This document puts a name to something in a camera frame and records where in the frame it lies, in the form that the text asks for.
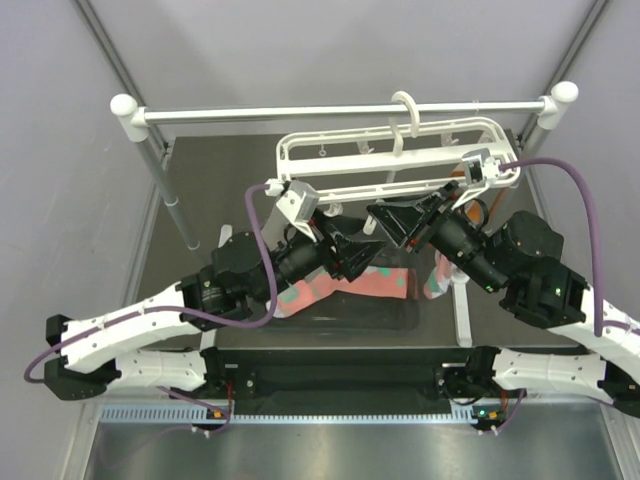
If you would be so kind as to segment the orange beige sock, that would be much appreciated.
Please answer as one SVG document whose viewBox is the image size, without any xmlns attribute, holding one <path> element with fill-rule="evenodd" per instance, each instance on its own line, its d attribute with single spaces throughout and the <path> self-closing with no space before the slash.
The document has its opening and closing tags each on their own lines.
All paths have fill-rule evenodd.
<svg viewBox="0 0 640 480">
<path fill-rule="evenodd" d="M 482 198 L 477 197 L 475 200 L 467 202 L 462 212 L 477 226 L 480 226 L 484 222 L 488 223 L 493 217 L 497 216 L 498 209 L 503 203 L 506 193 L 507 191 L 505 189 L 498 190 L 497 194 L 492 198 L 490 205 L 487 205 Z"/>
</svg>

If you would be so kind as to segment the white plastic clip hanger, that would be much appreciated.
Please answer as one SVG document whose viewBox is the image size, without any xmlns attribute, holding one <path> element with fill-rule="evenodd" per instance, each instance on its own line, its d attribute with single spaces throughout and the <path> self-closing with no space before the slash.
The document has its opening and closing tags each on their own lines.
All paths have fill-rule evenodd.
<svg viewBox="0 0 640 480">
<path fill-rule="evenodd" d="M 397 91 L 392 106 L 385 126 L 302 131 L 282 137 L 276 145 L 276 174 L 265 183 L 266 194 L 274 201 L 269 221 L 291 226 L 276 202 L 284 183 L 292 180 L 311 185 L 320 195 L 316 208 L 329 216 L 340 214 L 347 203 L 421 196 L 452 180 L 459 182 L 462 193 L 462 157 L 482 148 L 500 162 L 499 179 L 487 191 L 519 180 L 516 148 L 491 117 L 517 111 L 516 103 L 420 105 L 407 92 Z"/>
</svg>

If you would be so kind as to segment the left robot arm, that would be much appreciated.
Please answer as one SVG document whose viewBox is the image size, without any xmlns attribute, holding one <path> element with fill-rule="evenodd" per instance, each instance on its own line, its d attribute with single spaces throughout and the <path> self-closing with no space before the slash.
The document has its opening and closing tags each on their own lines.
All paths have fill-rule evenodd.
<svg viewBox="0 0 640 480">
<path fill-rule="evenodd" d="M 142 386 L 216 396 L 227 374 L 214 350 L 147 346 L 220 327 L 260 328 L 274 317 L 279 293 L 318 270 L 332 279 L 358 279 L 386 246 L 361 234 L 363 225 L 358 218 L 315 212 L 310 235 L 287 226 L 275 249 L 259 231 L 237 232 L 197 273 L 136 304 L 84 320 L 52 316 L 46 340 L 55 356 L 44 365 L 43 383 L 65 401 Z"/>
</svg>

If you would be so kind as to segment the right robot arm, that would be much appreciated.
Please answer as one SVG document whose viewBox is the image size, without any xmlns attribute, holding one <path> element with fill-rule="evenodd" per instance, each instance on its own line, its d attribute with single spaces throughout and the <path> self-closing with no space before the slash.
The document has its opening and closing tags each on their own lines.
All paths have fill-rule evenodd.
<svg viewBox="0 0 640 480">
<path fill-rule="evenodd" d="M 564 336 L 583 355 L 537 354 L 494 346 L 473 349 L 465 366 L 441 380 L 443 393 L 490 396 L 537 390 L 580 395 L 639 415 L 639 324 L 603 299 L 561 261 L 564 239 L 539 216 L 518 211 L 486 234 L 454 205 L 451 181 L 422 198 L 382 201 L 368 213 L 391 241 L 408 252 L 432 246 L 489 294 L 534 328 Z"/>
</svg>

